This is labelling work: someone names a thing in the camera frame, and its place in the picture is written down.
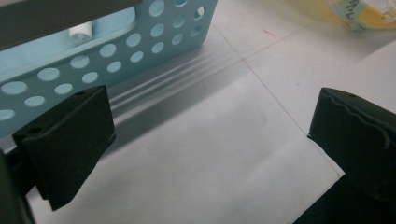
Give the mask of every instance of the plastic bag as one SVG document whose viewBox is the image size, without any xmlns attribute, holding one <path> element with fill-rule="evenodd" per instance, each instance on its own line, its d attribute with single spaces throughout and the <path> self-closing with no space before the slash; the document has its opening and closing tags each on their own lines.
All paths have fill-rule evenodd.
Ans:
<svg viewBox="0 0 396 224">
<path fill-rule="evenodd" d="M 396 0 L 325 0 L 339 20 L 353 30 L 396 28 Z"/>
</svg>

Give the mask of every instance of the basket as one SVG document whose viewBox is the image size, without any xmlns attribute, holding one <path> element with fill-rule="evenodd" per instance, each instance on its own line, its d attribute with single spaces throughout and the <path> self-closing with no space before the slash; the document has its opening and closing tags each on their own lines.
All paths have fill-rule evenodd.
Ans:
<svg viewBox="0 0 396 224">
<path fill-rule="evenodd" d="M 1 51 L 0 137 L 71 94 L 114 86 L 201 45 L 216 3 L 144 0 L 97 20 L 87 44 L 75 47 L 60 32 Z"/>
</svg>

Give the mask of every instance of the white cap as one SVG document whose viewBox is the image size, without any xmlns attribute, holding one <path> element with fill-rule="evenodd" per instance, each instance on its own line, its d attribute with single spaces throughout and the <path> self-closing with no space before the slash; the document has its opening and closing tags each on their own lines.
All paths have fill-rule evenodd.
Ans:
<svg viewBox="0 0 396 224">
<path fill-rule="evenodd" d="M 82 45 L 92 41 L 92 23 L 88 21 L 70 28 L 69 37 L 75 45 Z"/>
</svg>

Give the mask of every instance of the white tabletop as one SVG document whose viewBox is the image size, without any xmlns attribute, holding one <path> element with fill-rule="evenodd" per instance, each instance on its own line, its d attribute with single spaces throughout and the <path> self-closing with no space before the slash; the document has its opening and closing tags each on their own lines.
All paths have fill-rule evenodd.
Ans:
<svg viewBox="0 0 396 224">
<path fill-rule="evenodd" d="M 206 42 L 110 90 L 118 139 L 37 223 L 292 223 L 343 174 L 306 138 L 321 87 L 396 112 L 396 31 L 318 0 L 219 0 Z"/>
</svg>

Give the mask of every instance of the red mark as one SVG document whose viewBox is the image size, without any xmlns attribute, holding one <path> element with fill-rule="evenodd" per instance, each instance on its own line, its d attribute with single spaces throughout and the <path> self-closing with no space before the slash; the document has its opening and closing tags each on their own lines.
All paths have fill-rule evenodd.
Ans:
<svg viewBox="0 0 396 224">
<path fill-rule="evenodd" d="M 264 32 L 265 32 L 266 34 L 270 35 L 272 38 L 277 39 L 277 35 L 275 35 L 275 34 L 269 32 L 269 31 L 266 31 L 266 30 L 264 30 Z"/>
</svg>

